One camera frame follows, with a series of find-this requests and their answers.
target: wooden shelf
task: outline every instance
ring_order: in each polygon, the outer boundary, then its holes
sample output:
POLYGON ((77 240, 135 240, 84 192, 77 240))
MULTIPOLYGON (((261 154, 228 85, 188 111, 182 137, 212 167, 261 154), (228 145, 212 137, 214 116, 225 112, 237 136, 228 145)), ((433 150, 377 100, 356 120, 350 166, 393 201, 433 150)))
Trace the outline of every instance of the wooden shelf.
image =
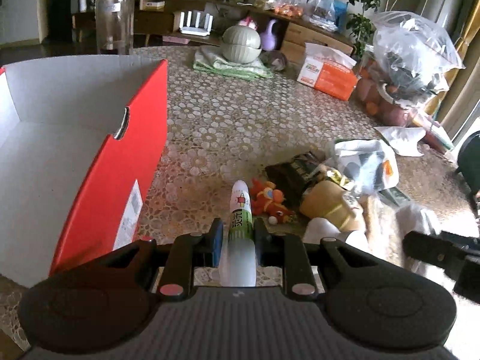
MULTIPOLYGON (((187 10, 204 11, 207 4, 215 4, 218 7, 231 7, 235 9, 243 9, 245 14, 251 14, 254 19, 261 23, 265 23, 266 19, 273 17, 279 20, 277 32, 279 35, 279 43, 283 42, 283 37, 286 33, 287 27, 298 29, 298 33, 303 30, 310 32, 310 35, 306 37, 304 42, 313 41, 317 38, 321 38, 321 44, 329 45, 338 50, 342 50, 346 54, 350 54, 354 48, 352 42, 345 36, 337 32, 325 31, 320 27, 304 21, 301 17, 288 17, 279 15, 271 10, 263 10, 253 5, 239 4, 237 1, 220 1, 220 0, 157 0, 165 1, 163 11, 139 11, 135 10, 133 18, 133 30, 134 33, 141 33, 147 35, 147 43, 149 35, 168 35, 176 36, 178 38, 190 39, 192 41, 201 44, 211 44, 219 46, 221 42, 221 36, 219 34, 211 33, 208 36, 187 35, 179 32, 179 18, 180 13, 187 10)), ((79 38, 82 37, 82 30, 90 30, 95 28, 95 13, 84 12, 73 14, 73 28, 79 32, 79 38)), ((297 43, 293 39, 289 39, 290 42, 297 43)))
POLYGON ((309 23, 308 21, 303 20, 301 17, 288 17, 284 15, 279 15, 273 12, 272 10, 260 9, 260 8, 254 7, 253 5, 239 4, 237 1, 220 1, 220 0, 164 0, 164 1, 165 1, 166 10, 174 9, 175 7, 181 7, 178 10, 189 9, 189 10, 201 11, 205 9, 205 4, 207 3, 221 5, 224 7, 234 7, 238 9, 245 9, 255 14, 274 17, 275 19, 282 20, 288 23, 293 22, 295 24, 298 24, 299 26, 306 27, 306 28, 309 28, 310 30, 322 33, 323 35, 329 36, 339 42, 347 44, 350 47, 353 47, 353 43, 346 36, 338 32, 330 32, 330 31, 323 30, 322 28, 315 26, 309 23))
POLYGON ((198 35, 183 34, 180 31, 176 31, 169 36, 176 36, 178 38, 190 39, 197 43, 210 44, 212 46, 219 46, 221 42, 221 37, 214 34, 213 32, 211 32, 210 35, 207 35, 207 36, 198 36, 198 35))

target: white bottle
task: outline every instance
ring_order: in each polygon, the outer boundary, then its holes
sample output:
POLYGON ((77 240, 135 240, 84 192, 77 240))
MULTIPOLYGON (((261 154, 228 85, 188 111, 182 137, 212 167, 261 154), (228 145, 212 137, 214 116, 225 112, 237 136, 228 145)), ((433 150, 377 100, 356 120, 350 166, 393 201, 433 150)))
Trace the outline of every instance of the white bottle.
POLYGON ((220 256, 220 283, 224 287, 255 287, 257 262, 247 184, 237 181, 230 197, 230 223, 220 256))

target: table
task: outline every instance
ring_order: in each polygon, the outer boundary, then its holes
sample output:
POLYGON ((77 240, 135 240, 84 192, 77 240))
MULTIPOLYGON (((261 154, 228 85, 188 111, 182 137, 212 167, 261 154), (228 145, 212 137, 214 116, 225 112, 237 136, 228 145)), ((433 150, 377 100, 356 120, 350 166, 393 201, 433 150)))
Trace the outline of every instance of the table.
MULTIPOLYGON (((249 182, 262 176, 266 165, 324 147, 335 138, 378 137, 373 129, 376 122, 354 104, 294 81, 292 72, 253 83, 199 73, 191 69, 194 51, 182 46, 134 50, 138 55, 169 60, 168 141, 143 207, 141 236, 170 243, 180 234, 206 232, 216 216, 227 221, 236 180, 249 182)), ((423 157, 397 157, 398 187, 433 209, 445 230, 477 236, 454 167, 426 145, 421 145, 421 151, 423 157)), ((270 230, 303 233, 298 224, 270 226, 270 230)), ((217 270, 195 272, 196 283, 214 285, 218 279, 217 270)), ((279 269, 259 269, 259 284, 279 281, 279 269)), ((28 344, 15 309, 23 290, 0 280, 0 328, 25 348, 28 344)), ((458 326, 480 318, 480 306, 456 299, 458 326)), ((457 349, 469 351, 480 339, 480 331, 472 325, 471 331, 456 330, 451 338, 457 349)))

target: glass jar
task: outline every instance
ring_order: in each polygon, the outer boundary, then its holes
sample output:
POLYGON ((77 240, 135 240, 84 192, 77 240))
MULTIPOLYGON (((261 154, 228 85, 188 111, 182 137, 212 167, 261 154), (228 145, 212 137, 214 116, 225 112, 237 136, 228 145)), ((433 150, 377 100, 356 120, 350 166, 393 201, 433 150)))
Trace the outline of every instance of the glass jar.
POLYGON ((134 1, 97 0, 95 2, 99 54, 130 54, 134 47, 134 1))

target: dark snack package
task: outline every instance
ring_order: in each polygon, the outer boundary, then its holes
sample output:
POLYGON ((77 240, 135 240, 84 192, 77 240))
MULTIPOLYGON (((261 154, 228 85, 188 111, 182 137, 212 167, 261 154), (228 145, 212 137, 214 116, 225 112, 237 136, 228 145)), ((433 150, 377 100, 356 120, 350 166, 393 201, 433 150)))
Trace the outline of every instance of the dark snack package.
POLYGON ((285 195, 284 204, 298 209, 305 190, 318 182, 320 164, 325 161, 323 151, 308 151, 293 157, 289 162, 277 163, 265 168, 268 179, 285 195))

